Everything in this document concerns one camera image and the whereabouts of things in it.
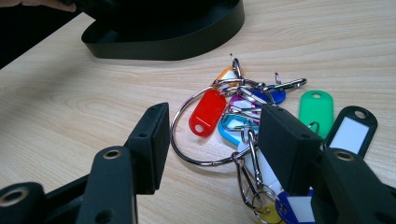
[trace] green key tag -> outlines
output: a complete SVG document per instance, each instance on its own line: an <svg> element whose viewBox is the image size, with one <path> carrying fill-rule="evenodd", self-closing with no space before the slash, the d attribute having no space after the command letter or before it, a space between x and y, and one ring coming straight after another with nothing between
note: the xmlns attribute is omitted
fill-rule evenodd
<svg viewBox="0 0 396 224"><path fill-rule="evenodd" d="M334 123L332 97L326 91L307 91L300 100L299 120L326 139Z"/></svg>

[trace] metal key ring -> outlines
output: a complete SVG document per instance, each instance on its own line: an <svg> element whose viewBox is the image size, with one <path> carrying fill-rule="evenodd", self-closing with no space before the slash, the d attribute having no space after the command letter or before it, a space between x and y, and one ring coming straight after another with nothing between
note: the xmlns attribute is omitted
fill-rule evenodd
<svg viewBox="0 0 396 224"><path fill-rule="evenodd" d="M181 117L181 115L184 113L184 111L186 110L186 108L189 107L189 105L199 96L201 96L202 94L204 94L205 92L209 91L209 90L215 90L216 89L216 85L212 85L210 87L206 87L198 92L196 92L194 95L192 95L186 102L184 102L184 104L180 107L180 109L176 112L174 119L172 120L171 123L171 127L170 127L170 134L171 134L171 144L172 144L172 148L174 149L174 151L176 152L176 154L183 159L184 161L187 161L189 163L192 163L194 165L200 165L200 166L219 166L219 165L225 165L228 164L230 162L233 162L233 157L227 157L224 158L222 160L218 160L218 161L197 161L194 160L186 155L184 155L180 149L177 146L176 143L176 139L175 139L175 133L176 133L176 126L177 123ZM250 147L247 147L245 150L241 151L236 158L242 158L245 155L247 155L250 152Z"/></svg>

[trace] black base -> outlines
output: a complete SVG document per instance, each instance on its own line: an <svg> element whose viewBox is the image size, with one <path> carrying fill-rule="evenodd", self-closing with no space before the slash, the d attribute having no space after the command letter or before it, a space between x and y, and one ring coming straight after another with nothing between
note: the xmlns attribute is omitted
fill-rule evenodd
<svg viewBox="0 0 396 224"><path fill-rule="evenodd" d="M122 24L95 21L82 41L98 58L176 61L219 47L236 35L245 21L242 0L167 7L125 13Z"/></svg>

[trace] red key tag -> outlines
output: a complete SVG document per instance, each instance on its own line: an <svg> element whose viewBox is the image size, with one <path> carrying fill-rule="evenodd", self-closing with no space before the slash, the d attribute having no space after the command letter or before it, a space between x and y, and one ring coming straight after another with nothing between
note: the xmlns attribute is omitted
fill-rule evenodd
<svg viewBox="0 0 396 224"><path fill-rule="evenodd" d="M212 134L225 106L224 95L217 90L207 91L190 116L189 124L192 132L201 137Z"/></svg>

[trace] light wood surface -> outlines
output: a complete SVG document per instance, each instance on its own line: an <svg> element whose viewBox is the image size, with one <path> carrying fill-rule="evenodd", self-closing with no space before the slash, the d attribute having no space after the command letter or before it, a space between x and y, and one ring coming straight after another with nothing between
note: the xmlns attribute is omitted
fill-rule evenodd
<svg viewBox="0 0 396 224"><path fill-rule="evenodd" d="M246 22L229 42L178 62L94 58L80 40L93 22L81 14L0 71L0 189L35 181L46 191L87 174L94 155L122 145L151 105L185 100L237 57L245 77L274 83L306 77L281 105L298 114L301 95L322 90L334 116L370 110L378 129L365 160L396 187L396 1L245 1ZM215 133L195 137L189 110L177 142L195 159L233 149ZM160 190L138 196L141 223L254 223L238 193L233 164L196 167L170 147Z"/></svg>

